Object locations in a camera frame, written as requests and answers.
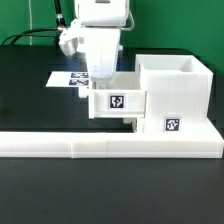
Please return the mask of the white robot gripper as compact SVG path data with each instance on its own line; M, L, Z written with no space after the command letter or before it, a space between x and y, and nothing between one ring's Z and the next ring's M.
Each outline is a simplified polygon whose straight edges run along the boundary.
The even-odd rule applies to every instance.
M120 41L119 28L86 27L84 45L91 80L109 80L116 70Z

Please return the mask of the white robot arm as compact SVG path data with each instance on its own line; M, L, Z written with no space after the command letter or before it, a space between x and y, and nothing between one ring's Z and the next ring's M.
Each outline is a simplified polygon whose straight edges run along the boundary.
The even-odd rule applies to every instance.
M66 28L59 45L66 56L83 51L92 80L109 80L116 71L120 35L135 22L130 0L75 0L76 18Z

